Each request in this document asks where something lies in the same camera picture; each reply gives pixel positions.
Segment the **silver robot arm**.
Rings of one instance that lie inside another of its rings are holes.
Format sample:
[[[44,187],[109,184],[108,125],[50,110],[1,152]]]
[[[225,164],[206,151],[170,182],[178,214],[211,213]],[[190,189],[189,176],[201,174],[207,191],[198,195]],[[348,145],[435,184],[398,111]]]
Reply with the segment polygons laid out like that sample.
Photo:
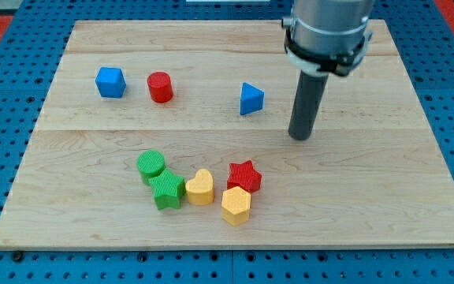
[[[309,76],[346,77],[367,53],[373,6],[374,0],[295,0],[281,19],[289,61]]]

